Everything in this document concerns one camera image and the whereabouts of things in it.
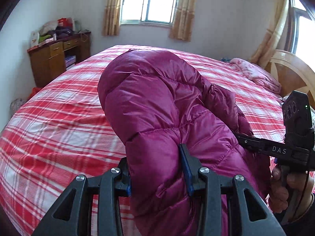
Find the curtain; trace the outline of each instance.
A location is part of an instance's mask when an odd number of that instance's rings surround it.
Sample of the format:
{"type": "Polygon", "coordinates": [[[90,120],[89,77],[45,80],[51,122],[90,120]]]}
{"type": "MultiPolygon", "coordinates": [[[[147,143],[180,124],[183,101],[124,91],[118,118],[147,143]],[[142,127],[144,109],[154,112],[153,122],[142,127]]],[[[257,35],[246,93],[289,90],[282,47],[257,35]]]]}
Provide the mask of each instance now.
{"type": "Polygon", "coordinates": [[[120,4],[121,0],[108,0],[104,13],[104,26],[102,34],[119,35],[120,30],[120,4]]]}
{"type": "Polygon", "coordinates": [[[251,63],[265,68],[273,56],[282,35],[289,9],[289,0],[275,0],[274,11],[262,43],[249,59],[251,63]]]}
{"type": "Polygon", "coordinates": [[[195,17],[196,0],[179,0],[175,9],[170,38],[190,41],[195,17]]]}

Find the quilted jacket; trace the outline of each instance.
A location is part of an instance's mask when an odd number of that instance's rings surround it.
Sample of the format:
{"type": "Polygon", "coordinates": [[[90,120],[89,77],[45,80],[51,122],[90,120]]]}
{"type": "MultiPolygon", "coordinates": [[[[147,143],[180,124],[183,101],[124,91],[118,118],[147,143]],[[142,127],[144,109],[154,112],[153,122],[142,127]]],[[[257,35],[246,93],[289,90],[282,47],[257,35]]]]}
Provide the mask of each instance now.
{"type": "MultiPolygon", "coordinates": [[[[178,145],[224,176],[242,174],[265,198],[269,157],[241,147],[232,132],[253,136],[234,93],[210,83],[169,51],[130,50],[102,74],[106,118],[126,148],[131,211],[142,236],[195,236],[200,203],[188,196],[178,145]]],[[[222,198],[222,235],[227,235],[222,198]]]]}

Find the finger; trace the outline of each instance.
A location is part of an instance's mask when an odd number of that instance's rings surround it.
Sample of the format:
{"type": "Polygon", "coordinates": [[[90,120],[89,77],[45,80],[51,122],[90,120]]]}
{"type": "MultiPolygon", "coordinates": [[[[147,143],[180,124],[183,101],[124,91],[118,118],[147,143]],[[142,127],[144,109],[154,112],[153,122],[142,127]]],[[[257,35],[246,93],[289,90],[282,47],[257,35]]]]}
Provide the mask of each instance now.
{"type": "Polygon", "coordinates": [[[268,203],[269,207],[274,213],[281,213],[283,210],[286,210],[288,208],[287,201],[282,201],[272,194],[269,195],[268,203]]]}
{"type": "Polygon", "coordinates": [[[280,169],[280,166],[279,165],[276,165],[274,167],[274,169],[272,170],[271,172],[271,175],[272,175],[272,181],[278,181],[280,180],[281,178],[281,169],[280,169]]]}
{"type": "MultiPolygon", "coordinates": [[[[305,173],[290,173],[288,174],[288,177],[287,177],[287,183],[291,188],[297,189],[300,192],[302,192],[305,186],[306,177],[307,177],[307,174],[305,173]]],[[[313,186],[314,186],[314,178],[309,176],[308,184],[306,186],[305,192],[311,193],[313,190],[313,186]]]]}
{"type": "Polygon", "coordinates": [[[271,192],[280,200],[286,201],[289,198],[289,192],[281,185],[281,181],[271,182],[271,192]]]}

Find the wooden headboard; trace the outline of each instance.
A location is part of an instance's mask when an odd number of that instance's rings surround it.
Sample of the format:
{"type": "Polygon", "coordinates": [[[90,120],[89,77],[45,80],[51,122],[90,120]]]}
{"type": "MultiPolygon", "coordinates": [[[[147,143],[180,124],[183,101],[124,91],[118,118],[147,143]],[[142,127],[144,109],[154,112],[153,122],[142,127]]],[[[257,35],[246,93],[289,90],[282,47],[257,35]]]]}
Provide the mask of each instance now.
{"type": "Polygon", "coordinates": [[[276,50],[265,70],[282,85],[282,97],[293,90],[304,92],[315,109],[315,72],[305,62],[290,52],[276,50]]]}

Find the wooden desk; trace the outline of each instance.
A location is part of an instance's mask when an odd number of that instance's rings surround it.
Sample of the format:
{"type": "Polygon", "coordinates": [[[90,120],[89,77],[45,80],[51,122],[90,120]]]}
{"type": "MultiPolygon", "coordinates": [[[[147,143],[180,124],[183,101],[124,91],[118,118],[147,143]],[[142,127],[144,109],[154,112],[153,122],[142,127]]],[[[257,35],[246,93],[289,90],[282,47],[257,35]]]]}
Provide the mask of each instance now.
{"type": "Polygon", "coordinates": [[[29,52],[36,86],[45,87],[66,71],[65,57],[76,56],[80,63],[91,56],[91,32],[49,42],[29,52]]]}

